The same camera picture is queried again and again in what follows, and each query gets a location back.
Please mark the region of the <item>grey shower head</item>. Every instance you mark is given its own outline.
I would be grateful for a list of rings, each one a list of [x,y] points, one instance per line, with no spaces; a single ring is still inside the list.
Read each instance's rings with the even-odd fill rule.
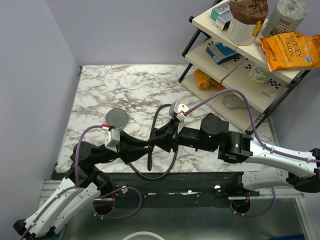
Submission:
[[[129,117],[127,112],[121,108],[111,109],[105,116],[105,121],[108,125],[114,126],[117,130],[123,130],[128,123]]]

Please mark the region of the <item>black T-shaped fitting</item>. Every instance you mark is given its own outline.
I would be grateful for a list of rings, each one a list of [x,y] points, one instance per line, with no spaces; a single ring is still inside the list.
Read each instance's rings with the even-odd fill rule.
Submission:
[[[153,147],[148,146],[148,156],[147,156],[147,170],[150,172],[153,167],[153,159],[152,159],[152,153],[153,153]]]

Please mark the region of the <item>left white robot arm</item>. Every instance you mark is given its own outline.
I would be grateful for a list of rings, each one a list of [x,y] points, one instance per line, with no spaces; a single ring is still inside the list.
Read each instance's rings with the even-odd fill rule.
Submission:
[[[147,141],[112,129],[100,146],[79,140],[71,159],[73,164],[57,189],[45,203],[27,219],[17,220],[13,227],[22,240],[45,240],[58,234],[69,219],[84,205],[96,198],[115,197],[128,190],[119,186],[96,165],[121,159],[132,163],[152,152]]]

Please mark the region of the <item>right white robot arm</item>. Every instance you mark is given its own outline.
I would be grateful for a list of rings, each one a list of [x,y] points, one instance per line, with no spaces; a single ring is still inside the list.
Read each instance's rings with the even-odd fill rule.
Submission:
[[[166,152],[178,146],[207,152],[218,151],[218,159],[231,163],[253,163],[268,166],[263,171],[244,172],[230,183],[230,191],[241,196],[261,188],[292,187],[304,193],[319,193],[320,164],[317,151],[294,151],[259,143],[245,133],[229,130],[229,123],[209,113],[200,128],[180,127],[172,118],[166,125],[151,132],[148,143]]]

